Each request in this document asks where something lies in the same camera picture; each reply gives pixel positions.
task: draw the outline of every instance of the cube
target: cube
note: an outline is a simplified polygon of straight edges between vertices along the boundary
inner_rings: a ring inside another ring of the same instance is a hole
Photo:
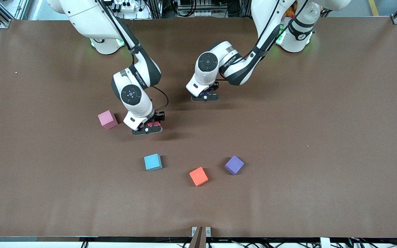
[[[101,121],[102,127],[104,127],[105,129],[112,129],[113,127],[118,125],[117,120],[109,110],[103,112],[102,114],[99,114],[98,118],[99,121]]]
[[[162,161],[160,160],[159,154],[153,154],[150,156],[144,157],[145,159],[145,168],[147,171],[155,171],[162,167]]]
[[[244,162],[241,161],[238,157],[233,156],[229,161],[226,163],[225,168],[232,173],[233,175],[236,175],[238,171],[241,169],[241,167],[244,165]]]
[[[191,171],[189,175],[191,176],[192,181],[196,186],[200,186],[205,182],[208,182],[208,177],[206,176],[205,171],[201,167],[195,169],[194,171]]]

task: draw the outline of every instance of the blue cube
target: blue cube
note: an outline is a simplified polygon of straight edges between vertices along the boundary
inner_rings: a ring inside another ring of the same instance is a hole
[[[160,160],[159,154],[153,154],[145,157],[145,168],[147,171],[155,171],[163,168],[162,161]]]
[[[225,168],[231,174],[236,175],[243,165],[244,165],[243,161],[241,161],[238,157],[233,156],[231,159],[229,159],[229,161],[225,165]]]

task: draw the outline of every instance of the yellow tape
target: yellow tape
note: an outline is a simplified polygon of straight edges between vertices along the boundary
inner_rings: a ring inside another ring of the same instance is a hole
[[[376,8],[375,0],[368,0],[373,16],[379,16],[378,9]]]

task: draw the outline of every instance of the light blue cube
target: light blue cube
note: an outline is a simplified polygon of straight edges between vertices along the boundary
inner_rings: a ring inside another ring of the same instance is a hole
[[[162,167],[162,161],[159,154],[153,154],[145,157],[145,168],[147,171],[155,171]]]

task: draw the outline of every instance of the floor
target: floor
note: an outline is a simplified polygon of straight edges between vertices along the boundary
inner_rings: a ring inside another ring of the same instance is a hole
[[[66,15],[53,11],[46,0],[30,0],[28,8],[24,16],[28,20],[67,20]],[[331,12],[329,17],[389,16],[396,10],[397,0],[352,0],[346,8]]]

